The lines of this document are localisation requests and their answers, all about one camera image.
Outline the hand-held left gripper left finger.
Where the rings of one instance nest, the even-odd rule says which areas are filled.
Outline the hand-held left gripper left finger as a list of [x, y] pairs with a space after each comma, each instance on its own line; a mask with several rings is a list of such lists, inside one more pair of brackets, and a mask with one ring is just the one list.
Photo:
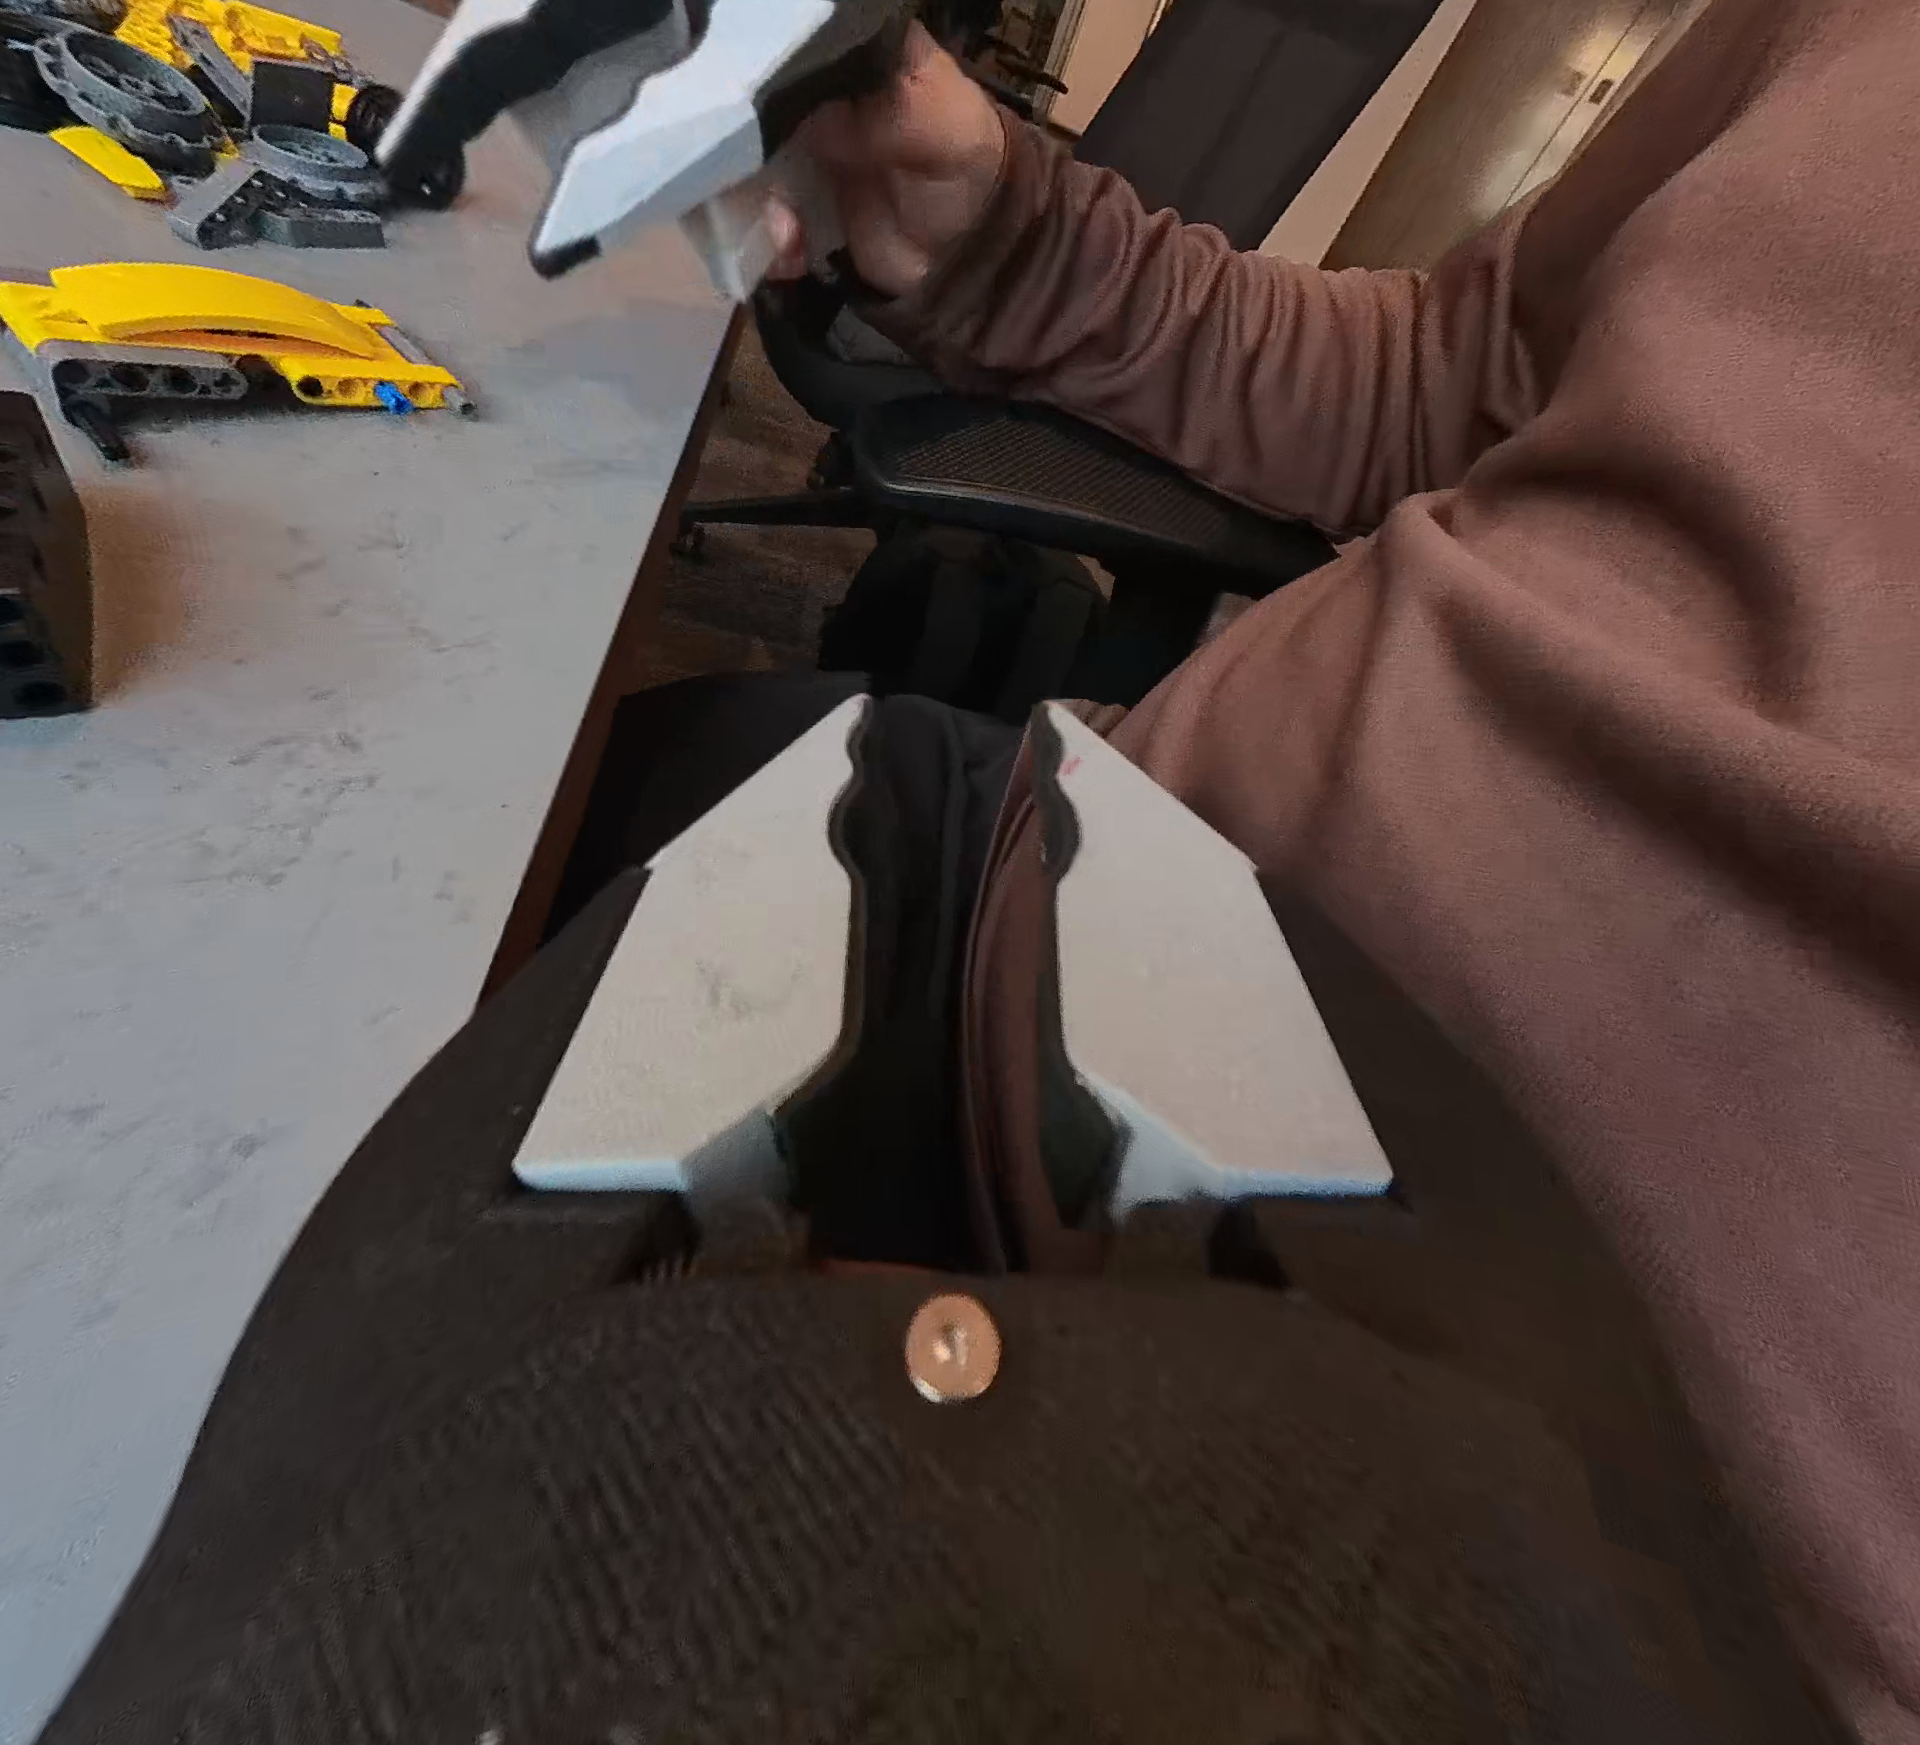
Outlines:
[[515, 1155], [523, 1189], [794, 1197], [786, 1123], [863, 1032], [846, 817], [870, 714], [838, 705], [647, 862]]

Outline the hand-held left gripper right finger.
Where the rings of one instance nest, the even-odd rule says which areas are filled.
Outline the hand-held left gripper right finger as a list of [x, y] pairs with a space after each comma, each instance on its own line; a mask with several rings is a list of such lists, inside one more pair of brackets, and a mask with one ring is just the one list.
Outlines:
[[1032, 716], [1044, 1166], [1076, 1224], [1368, 1201], [1392, 1170], [1253, 862], [1063, 705]]

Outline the pile of wheels and beams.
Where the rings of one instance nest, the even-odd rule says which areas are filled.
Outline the pile of wheels and beams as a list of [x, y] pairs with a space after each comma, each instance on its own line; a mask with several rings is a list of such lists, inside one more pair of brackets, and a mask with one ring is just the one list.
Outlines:
[[377, 249], [466, 188], [451, 149], [389, 180], [397, 92], [340, 36], [241, 0], [2, 0], [4, 132], [169, 212], [187, 245]]

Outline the yellow brick panel piece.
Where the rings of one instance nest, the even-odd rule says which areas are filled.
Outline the yellow brick panel piece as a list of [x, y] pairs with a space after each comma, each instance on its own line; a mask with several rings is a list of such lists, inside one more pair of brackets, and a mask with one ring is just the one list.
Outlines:
[[475, 416], [461, 382], [365, 301], [230, 269], [95, 263], [2, 282], [4, 335], [109, 465], [133, 460], [142, 407]]

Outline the yellow black brick vehicle model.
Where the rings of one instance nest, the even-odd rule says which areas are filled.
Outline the yellow black brick vehicle model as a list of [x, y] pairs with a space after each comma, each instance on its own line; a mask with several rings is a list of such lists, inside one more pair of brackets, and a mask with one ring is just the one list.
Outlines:
[[95, 579], [79, 499], [36, 400], [2, 391], [2, 721], [95, 705]]

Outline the grey desk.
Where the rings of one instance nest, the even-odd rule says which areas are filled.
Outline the grey desk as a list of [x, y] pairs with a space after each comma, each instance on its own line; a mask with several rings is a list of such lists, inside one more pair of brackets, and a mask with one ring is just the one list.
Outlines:
[[508, 121], [363, 300], [473, 416], [153, 412], [86, 516], [95, 710], [4, 727], [2, 1706], [29, 1742], [324, 1186], [473, 1011], [610, 691], [727, 310], [672, 228], [558, 282]]

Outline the person's right hand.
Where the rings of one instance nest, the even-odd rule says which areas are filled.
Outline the person's right hand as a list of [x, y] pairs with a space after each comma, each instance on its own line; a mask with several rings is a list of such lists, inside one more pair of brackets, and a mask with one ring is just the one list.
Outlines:
[[919, 22], [875, 92], [828, 100], [792, 149], [834, 252], [883, 300], [917, 289], [983, 215], [1005, 159], [1005, 108]]

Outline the black mesh chair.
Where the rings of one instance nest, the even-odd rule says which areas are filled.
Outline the black mesh chair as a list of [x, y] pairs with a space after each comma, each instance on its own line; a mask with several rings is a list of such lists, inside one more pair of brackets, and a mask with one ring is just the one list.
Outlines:
[[1170, 0], [1072, 154], [1255, 252], [1443, 0]]

